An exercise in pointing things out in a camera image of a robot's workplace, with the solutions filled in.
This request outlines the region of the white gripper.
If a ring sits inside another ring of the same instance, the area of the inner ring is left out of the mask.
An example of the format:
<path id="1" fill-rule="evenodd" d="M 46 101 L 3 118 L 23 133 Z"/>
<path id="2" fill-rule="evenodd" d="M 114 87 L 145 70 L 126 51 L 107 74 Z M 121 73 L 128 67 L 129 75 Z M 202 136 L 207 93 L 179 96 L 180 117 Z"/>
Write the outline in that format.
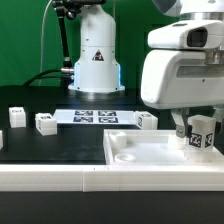
<path id="1" fill-rule="evenodd" d="M 189 109 L 213 106 L 215 133 L 224 131 L 224 65 L 206 65 L 204 52 L 153 50 L 144 62 L 141 99 L 152 108 L 172 109 L 176 135 L 187 136 Z"/>

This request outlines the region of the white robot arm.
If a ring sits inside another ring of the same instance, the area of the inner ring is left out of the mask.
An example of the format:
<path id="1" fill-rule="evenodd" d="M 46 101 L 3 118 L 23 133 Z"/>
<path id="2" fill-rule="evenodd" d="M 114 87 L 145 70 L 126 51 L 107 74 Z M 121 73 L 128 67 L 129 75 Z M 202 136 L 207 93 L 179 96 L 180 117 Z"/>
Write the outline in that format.
<path id="1" fill-rule="evenodd" d="M 141 98 L 184 116 L 190 107 L 224 105 L 224 0 L 152 0 L 179 20 L 148 34 Z M 115 22 L 100 6 L 82 9 L 81 52 L 69 88 L 87 96 L 121 90 Z"/>

